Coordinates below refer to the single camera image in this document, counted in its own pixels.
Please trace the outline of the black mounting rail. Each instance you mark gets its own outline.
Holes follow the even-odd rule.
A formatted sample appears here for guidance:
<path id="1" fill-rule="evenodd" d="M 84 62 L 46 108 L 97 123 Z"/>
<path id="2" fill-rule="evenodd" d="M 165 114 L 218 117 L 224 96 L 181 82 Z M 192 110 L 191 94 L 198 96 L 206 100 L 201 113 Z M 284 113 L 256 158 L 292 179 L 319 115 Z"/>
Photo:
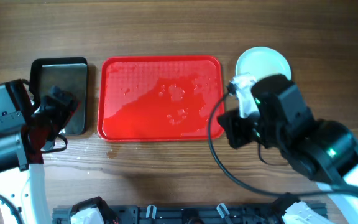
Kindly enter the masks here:
<path id="1" fill-rule="evenodd" d="M 237 206 L 227 206 L 229 218 L 233 223 L 268 223 L 268 217 L 273 214 L 269 203 L 247 203 Z M 199 218 L 203 223 L 225 223 L 216 206 L 193 207 L 157 207 L 155 218 L 147 218 L 146 207 L 135 205 L 111 206 L 110 209 L 118 216 L 119 223 L 143 224 L 186 224 L 191 218 Z"/>

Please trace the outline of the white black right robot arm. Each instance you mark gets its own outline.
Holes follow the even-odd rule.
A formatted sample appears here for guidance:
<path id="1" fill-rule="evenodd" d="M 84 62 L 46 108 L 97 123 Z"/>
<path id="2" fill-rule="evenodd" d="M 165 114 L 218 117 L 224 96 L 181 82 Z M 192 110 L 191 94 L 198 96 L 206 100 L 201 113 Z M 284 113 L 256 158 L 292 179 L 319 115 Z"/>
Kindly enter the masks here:
<path id="1" fill-rule="evenodd" d="M 275 147 L 297 173 L 315 182 L 349 223 L 358 223 L 358 140 L 337 121 L 317 120 L 286 76 L 233 78 L 227 88 L 239 106 L 217 117 L 229 145 Z"/>

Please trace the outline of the white plate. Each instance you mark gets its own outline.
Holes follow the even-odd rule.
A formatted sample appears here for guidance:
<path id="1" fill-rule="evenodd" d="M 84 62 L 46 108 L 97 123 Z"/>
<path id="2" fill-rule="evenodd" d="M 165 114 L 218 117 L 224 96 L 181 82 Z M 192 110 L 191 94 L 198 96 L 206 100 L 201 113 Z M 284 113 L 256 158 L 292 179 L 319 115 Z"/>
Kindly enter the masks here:
<path id="1" fill-rule="evenodd" d="M 237 60 L 235 74 L 252 76 L 256 80 L 277 74 L 284 75 L 288 80 L 292 78 L 287 59 L 269 47 L 253 47 L 243 52 Z"/>

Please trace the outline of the black water tray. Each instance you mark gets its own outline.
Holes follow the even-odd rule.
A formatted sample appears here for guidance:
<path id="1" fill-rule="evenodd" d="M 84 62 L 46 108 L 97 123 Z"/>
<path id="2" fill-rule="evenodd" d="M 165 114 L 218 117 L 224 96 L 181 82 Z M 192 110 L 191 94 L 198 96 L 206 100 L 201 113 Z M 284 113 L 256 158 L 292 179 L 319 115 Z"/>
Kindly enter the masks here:
<path id="1" fill-rule="evenodd" d="M 61 131 L 66 136 L 81 135 L 86 130 L 88 97 L 88 62 L 84 57 L 39 58 L 30 69 L 30 83 L 40 96 L 52 86 L 73 94 L 79 101 L 73 117 Z"/>

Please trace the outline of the red plastic tray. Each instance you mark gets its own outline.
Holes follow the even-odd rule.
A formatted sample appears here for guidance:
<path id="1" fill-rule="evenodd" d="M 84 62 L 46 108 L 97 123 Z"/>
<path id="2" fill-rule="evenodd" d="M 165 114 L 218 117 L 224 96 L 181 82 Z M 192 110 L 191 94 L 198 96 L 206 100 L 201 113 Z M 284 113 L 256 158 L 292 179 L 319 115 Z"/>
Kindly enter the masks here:
<path id="1" fill-rule="evenodd" d="M 98 134 L 105 141 L 194 141 L 223 95 L 211 55 L 112 57 L 101 68 Z"/>

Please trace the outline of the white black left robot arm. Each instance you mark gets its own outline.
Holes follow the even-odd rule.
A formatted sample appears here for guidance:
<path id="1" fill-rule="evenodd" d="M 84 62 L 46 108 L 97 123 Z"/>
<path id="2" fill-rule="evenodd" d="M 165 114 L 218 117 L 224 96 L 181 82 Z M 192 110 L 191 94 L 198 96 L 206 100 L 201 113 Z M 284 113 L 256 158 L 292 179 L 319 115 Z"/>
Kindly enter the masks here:
<path id="1" fill-rule="evenodd" d="M 56 147 L 61 131 L 78 107 L 69 92 L 53 86 L 40 97 L 22 80 L 0 85 L 0 210 L 5 223 L 55 223 L 45 191 L 45 154 Z"/>

